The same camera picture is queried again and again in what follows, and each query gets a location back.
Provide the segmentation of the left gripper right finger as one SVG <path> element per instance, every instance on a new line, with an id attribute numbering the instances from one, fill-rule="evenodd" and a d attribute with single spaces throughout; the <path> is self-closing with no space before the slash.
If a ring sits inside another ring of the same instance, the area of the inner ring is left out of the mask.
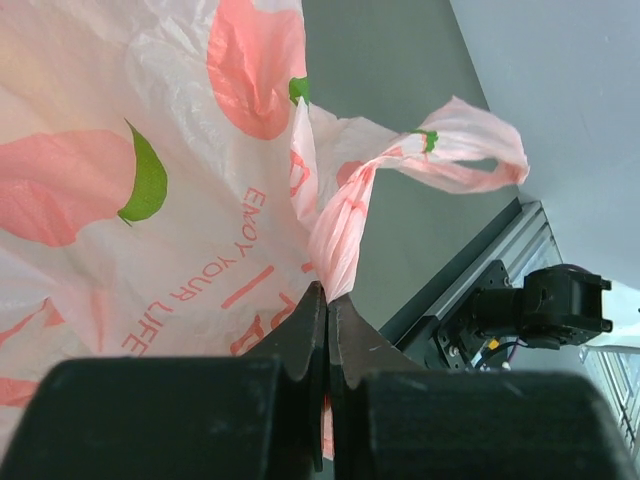
<path id="1" fill-rule="evenodd" d="M 373 479 L 369 402 L 364 378 L 374 372 L 423 368 L 393 346 L 344 295 L 328 304 L 328 396 L 337 479 Z"/>

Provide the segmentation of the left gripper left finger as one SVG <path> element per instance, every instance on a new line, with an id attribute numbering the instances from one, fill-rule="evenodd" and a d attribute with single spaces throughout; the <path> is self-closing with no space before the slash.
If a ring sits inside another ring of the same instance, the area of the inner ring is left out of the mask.
<path id="1" fill-rule="evenodd" d="M 323 469 L 326 299 L 312 282 L 289 317 L 247 354 L 274 367 L 266 410 L 267 473 Z"/>

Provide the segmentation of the pink plastic bag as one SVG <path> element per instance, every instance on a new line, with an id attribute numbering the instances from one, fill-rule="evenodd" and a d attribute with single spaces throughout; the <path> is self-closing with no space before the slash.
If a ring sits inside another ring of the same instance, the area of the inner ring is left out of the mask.
<path id="1" fill-rule="evenodd" d="M 522 183 L 452 99 L 406 133 L 309 98 L 298 1 L 1 5 L 1 443 L 89 356 L 243 354 L 312 281 L 354 287 L 375 174 Z"/>

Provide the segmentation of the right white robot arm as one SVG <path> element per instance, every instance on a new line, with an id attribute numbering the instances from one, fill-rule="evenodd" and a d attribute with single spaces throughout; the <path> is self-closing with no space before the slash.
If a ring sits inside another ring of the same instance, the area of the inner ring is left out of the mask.
<path id="1" fill-rule="evenodd" d="M 533 271 L 521 287 L 478 289 L 469 314 L 470 332 L 531 348 L 639 349 L 639 291 L 575 265 Z"/>

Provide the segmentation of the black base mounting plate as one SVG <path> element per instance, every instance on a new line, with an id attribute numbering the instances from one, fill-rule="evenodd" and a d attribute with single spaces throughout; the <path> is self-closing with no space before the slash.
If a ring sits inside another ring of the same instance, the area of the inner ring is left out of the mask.
<path id="1" fill-rule="evenodd" d="M 459 370 L 486 343 L 470 335 L 472 296 L 522 284 L 559 261 L 542 204 L 515 199 L 422 287 L 380 333 L 421 366 Z"/>

